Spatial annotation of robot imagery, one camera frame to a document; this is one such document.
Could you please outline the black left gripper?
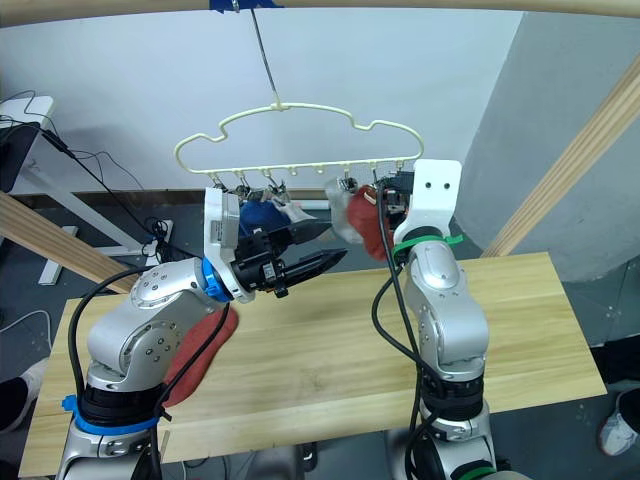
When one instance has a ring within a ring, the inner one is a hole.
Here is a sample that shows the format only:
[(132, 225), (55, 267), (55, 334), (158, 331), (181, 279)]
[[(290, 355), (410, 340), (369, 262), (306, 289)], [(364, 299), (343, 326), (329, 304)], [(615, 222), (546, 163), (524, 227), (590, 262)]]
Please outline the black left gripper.
[(292, 264), (281, 259), (288, 246), (309, 242), (330, 227), (330, 222), (297, 222), (273, 231), (256, 229), (240, 238), (232, 262), (236, 280), (249, 292), (287, 296), (289, 288), (325, 273), (346, 256), (347, 250), (339, 248), (316, 251)]

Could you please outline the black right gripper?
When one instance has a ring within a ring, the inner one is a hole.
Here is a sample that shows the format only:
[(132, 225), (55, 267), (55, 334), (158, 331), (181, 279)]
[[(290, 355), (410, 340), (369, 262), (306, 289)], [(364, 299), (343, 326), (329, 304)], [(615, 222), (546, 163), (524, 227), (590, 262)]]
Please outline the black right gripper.
[(397, 171), (381, 180), (383, 211), (390, 221), (405, 219), (409, 210), (413, 183), (414, 173), (409, 171)]

